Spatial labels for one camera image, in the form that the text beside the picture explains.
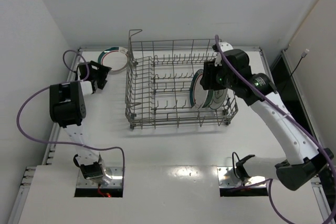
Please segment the white plate teal line pattern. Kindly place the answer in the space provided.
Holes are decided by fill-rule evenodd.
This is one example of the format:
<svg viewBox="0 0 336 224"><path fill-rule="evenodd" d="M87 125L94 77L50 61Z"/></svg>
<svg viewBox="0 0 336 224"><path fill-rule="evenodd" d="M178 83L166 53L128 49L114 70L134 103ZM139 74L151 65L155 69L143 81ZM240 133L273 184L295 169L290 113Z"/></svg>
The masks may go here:
<svg viewBox="0 0 336 224"><path fill-rule="evenodd" d="M228 89L214 91L212 101L208 107L212 110L218 110L226 100L227 92Z"/></svg>

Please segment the green red rimmed plate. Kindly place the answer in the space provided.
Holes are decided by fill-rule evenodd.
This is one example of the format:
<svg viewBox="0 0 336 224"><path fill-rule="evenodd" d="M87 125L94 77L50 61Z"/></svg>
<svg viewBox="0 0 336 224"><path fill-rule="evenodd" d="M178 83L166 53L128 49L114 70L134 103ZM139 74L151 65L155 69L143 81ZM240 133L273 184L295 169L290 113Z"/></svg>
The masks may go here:
<svg viewBox="0 0 336 224"><path fill-rule="evenodd" d="M124 47L105 49L98 57L98 63L111 68L109 74L117 74L126 69L128 64L128 50Z"/></svg>
<svg viewBox="0 0 336 224"><path fill-rule="evenodd" d="M190 87L189 100L193 110L199 111L202 108L206 108L211 101L211 93L209 90L204 90L201 85L201 79L203 77L203 69L196 71Z"/></svg>

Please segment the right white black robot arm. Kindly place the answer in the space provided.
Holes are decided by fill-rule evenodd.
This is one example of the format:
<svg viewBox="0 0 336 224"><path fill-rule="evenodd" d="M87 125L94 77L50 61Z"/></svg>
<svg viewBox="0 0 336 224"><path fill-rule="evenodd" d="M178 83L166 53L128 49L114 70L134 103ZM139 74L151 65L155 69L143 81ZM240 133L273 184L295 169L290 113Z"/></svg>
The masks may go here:
<svg viewBox="0 0 336 224"><path fill-rule="evenodd" d="M329 148L320 148L299 129L285 107L274 83L264 73L252 73L249 56L241 49L217 53L215 60L204 62L201 86L204 90L230 89L243 99L265 122L285 153L285 160L259 158L249 154L233 166L234 182L245 183L254 176L280 181L295 191L321 172L328 159L333 159Z"/></svg>

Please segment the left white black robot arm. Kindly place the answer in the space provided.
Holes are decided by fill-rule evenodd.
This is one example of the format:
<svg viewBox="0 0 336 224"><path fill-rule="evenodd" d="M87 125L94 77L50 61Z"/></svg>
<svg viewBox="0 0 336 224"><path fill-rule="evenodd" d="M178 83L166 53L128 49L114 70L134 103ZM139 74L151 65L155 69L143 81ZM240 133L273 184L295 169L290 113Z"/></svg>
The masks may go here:
<svg viewBox="0 0 336 224"><path fill-rule="evenodd" d="M107 169L100 152L88 147L89 138L83 125L87 115L84 96L104 88L111 68L90 61L88 64L80 63L77 70L79 80L49 87L49 114L52 121L63 128L71 143L74 143L76 154L73 162L80 169L84 179L105 184Z"/></svg>

